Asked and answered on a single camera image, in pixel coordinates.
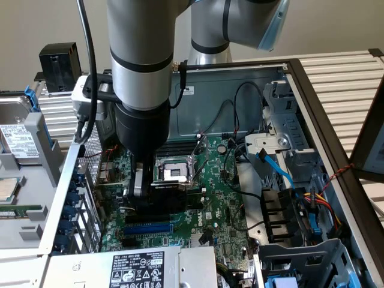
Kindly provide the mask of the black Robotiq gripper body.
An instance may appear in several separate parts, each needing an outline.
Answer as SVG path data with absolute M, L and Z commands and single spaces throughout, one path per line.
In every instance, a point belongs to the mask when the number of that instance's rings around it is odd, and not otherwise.
M 170 101 L 150 110 L 136 110 L 117 103 L 115 119 L 118 139 L 133 156 L 131 165 L 142 164 L 143 179 L 152 182 L 154 153 L 169 135 Z

